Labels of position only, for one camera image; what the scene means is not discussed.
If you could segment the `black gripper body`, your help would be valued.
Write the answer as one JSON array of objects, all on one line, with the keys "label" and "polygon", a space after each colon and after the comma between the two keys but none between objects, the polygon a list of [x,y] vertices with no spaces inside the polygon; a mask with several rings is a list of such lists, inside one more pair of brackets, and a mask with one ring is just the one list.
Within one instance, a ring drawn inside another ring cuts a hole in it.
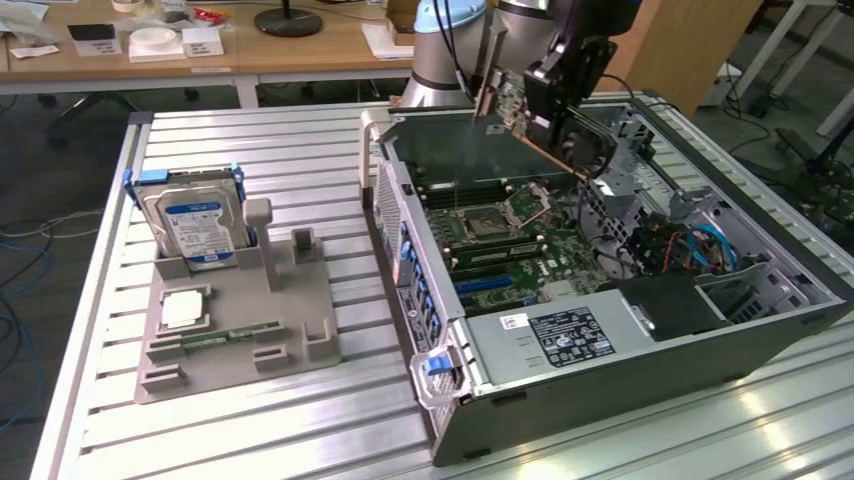
[{"label": "black gripper body", "polygon": [[639,9],[627,0],[548,3],[556,29],[544,56],[524,71],[531,119],[556,119],[590,96],[617,51],[611,38],[629,32]]}]

